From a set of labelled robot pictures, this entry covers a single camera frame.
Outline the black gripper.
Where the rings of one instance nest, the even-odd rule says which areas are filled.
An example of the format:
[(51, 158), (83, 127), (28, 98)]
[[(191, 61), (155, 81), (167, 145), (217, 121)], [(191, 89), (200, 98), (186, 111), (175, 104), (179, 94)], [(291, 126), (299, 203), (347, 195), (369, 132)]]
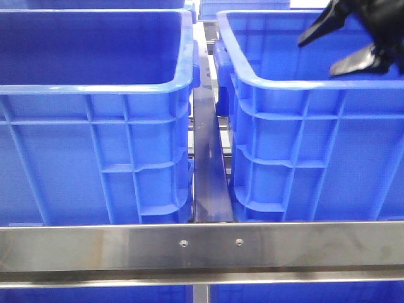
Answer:
[[(349, 1), (353, 13), (373, 43), (330, 67), (330, 76), (385, 74), (392, 64), (403, 74), (403, 1)], [(298, 39), (304, 47), (345, 25), (346, 1), (330, 1), (316, 21)]]

